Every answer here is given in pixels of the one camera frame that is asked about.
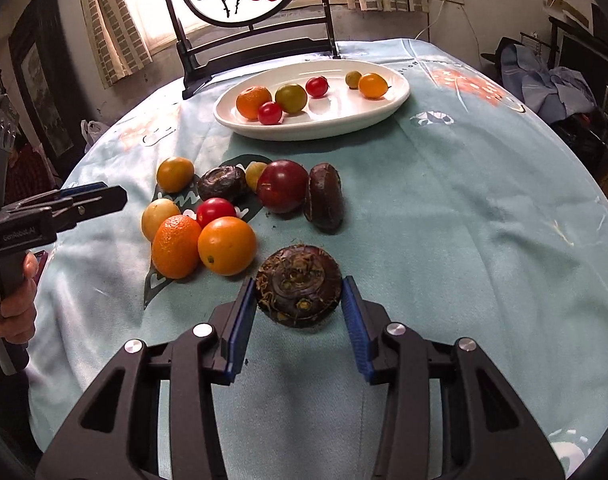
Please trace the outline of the left hand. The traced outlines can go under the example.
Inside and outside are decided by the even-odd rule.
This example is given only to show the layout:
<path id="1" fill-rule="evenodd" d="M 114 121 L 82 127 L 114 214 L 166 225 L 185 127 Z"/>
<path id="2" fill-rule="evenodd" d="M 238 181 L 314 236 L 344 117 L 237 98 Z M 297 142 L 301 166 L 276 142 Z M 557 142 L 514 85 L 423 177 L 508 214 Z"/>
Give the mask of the left hand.
<path id="1" fill-rule="evenodd" d="M 37 258 L 32 252 L 27 252 L 23 263 L 23 283 L 0 304 L 0 338 L 10 344 L 26 344 L 36 331 L 34 297 L 37 284 L 34 277 L 38 270 Z"/>

